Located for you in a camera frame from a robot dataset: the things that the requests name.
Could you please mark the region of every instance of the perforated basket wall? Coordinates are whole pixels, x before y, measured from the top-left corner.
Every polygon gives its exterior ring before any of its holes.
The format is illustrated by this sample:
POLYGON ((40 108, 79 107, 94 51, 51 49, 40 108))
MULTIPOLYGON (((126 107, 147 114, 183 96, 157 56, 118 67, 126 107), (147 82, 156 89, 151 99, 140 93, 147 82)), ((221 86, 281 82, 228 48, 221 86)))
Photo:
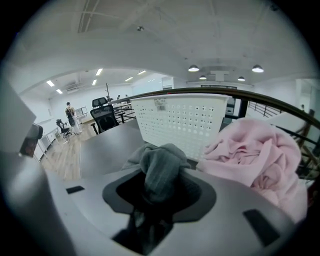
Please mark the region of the perforated basket wall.
POLYGON ((229 96, 202 93, 168 94, 131 100, 144 141, 173 143, 189 159, 203 157, 204 146, 220 130, 229 96))

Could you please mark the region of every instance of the ceiling light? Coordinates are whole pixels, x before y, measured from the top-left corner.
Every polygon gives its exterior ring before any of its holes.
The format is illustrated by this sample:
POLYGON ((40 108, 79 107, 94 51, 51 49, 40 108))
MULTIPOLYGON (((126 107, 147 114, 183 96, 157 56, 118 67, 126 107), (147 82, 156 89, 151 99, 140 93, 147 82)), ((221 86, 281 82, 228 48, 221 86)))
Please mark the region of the ceiling light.
POLYGON ((252 71, 256 73, 262 73, 264 69, 260 65, 254 65, 252 71))
POLYGON ((197 72, 197 71, 199 71, 199 68, 197 65, 191 65, 188 70, 190 72, 197 72))
POLYGON ((99 68, 95 75, 96 75, 96 76, 99 76, 100 73, 101 73, 101 71, 102 71, 102 68, 99 68))
POLYGON ((51 82, 50 80, 49 80, 49 81, 46 81, 46 83, 47 83, 48 85, 50 85, 51 87, 52 87, 52 86, 55 86, 54 83, 51 82))

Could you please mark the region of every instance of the black railing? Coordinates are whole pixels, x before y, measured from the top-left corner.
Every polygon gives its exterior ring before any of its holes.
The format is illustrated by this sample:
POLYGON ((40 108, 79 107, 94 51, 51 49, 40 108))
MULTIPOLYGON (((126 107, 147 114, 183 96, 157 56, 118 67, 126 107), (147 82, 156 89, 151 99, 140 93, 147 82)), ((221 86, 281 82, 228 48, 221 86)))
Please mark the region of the black railing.
POLYGON ((126 105, 115 105, 113 107, 114 115, 118 116, 115 119, 117 119, 117 122, 119 124, 121 124, 121 123, 124 124, 125 121, 130 120, 130 119, 136 119, 135 116, 131 116, 132 114, 135 114, 135 112, 131 112, 129 114, 125 114, 126 111, 134 111, 134 109, 130 108, 129 105, 131 105, 131 104, 128 103, 126 105))
POLYGON ((267 118, 274 117, 282 113, 280 109, 267 106, 261 103, 252 102, 252 101, 249 102, 248 107, 254 110, 255 112, 262 114, 264 117, 267 117, 267 118))
POLYGON ((129 116, 129 115, 135 114, 135 112, 131 112, 131 113, 129 113, 129 114, 125 114, 126 111, 128 111, 128 110, 134 111, 134 109, 132 109, 132 108, 126 108, 126 109, 123 109, 122 111, 117 111, 117 112, 114 113, 114 115, 118 115, 118 117, 116 117, 115 119, 121 118, 121 122, 122 122, 123 124, 125 123, 125 121, 127 121, 127 120, 129 120, 129 119, 137 119, 135 116, 129 116))
MULTIPOLYGON (((273 107, 275 109, 281 110, 281 112, 287 112, 297 118, 302 119, 303 121, 309 123, 312 126, 315 126, 320 130, 320 121, 312 117, 311 115, 305 113, 299 108, 290 105, 286 102, 283 102, 279 99, 275 99, 266 95, 262 95, 255 92, 250 92, 247 90, 238 90, 238 89, 228 89, 228 88, 206 88, 206 87, 192 87, 192 88, 179 88, 172 90, 159 90, 153 91, 143 94, 138 94, 135 96, 131 96, 125 98, 127 101, 137 98, 144 98, 150 96, 160 96, 160 95, 168 95, 168 94, 223 94, 232 96, 235 99, 241 99, 245 101, 252 101, 264 105, 268 105, 268 107, 273 107)), ((114 100, 108 102, 108 104, 121 103, 123 99, 114 100)))

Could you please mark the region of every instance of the white wall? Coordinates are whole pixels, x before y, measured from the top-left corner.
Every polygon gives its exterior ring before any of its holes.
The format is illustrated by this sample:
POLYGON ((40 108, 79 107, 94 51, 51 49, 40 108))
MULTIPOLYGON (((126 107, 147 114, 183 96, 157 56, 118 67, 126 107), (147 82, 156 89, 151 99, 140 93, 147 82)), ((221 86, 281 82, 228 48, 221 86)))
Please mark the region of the white wall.
POLYGON ((266 95, 285 103, 296 106, 296 80, 279 81, 276 83, 259 83, 254 85, 254 92, 266 95))
POLYGON ((49 99, 39 95, 36 90, 28 91, 21 95, 20 98, 36 116, 34 123, 42 126, 43 134, 47 134, 57 128, 49 99))
POLYGON ((302 119, 295 117, 294 115, 289 113, 284 112, 268 118, 266 116, 263 116, 263 114, 259 113, 258 111, 254 111, 254 109, 249 107, 246 110, 245 117, 264 120, 269 124, 285 128, 292 132, 298 131, 305 124, 305 122, 302 119))
POLYGON ((177 77, 173 78, 173 87, 172 89, 186 88, 186 81, 177 77))
POLYGON ((162 78, 164 77, 166 75, 154 73, 139 79, 132 84, 132 95, 162 91, 162 78))
MULTIPOLYGON (((63 121, 67 121, 66 117, 66 107, 67 102, 70 102, 71 106, 75 109, 79 109, 82 107, 86 107, 88 113, 92 110, 92 100, 107 96, 107 92, 105 91, 106 87, 97 87, 87 90, 79 90, 77 92, 71 94, 59 94, 49 100, 52 114, 55 119, 62 119, 63 121)), ((114 100, 117 99, 117 96, 120 95, 121 99, 125 98, 125 95, 132 96, 132 89, 130 85, 115 85, 109 86, 109 95, 114 100)))
POLYGON ((35 123, 44 122, 53 118, 49 100, 37 94, 35 90, 28 91, 20 96, 26 106, 35 114, 35 123))

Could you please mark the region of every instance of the label on basket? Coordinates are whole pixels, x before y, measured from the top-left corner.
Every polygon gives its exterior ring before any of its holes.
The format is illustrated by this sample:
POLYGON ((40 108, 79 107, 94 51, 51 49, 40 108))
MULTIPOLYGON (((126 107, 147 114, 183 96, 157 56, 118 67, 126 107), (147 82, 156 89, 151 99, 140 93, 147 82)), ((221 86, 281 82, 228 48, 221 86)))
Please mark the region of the label on basket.
POLYGON ((166 111, 167 102, 165 98, 157 98, 153 101, 157 111, 166 111))

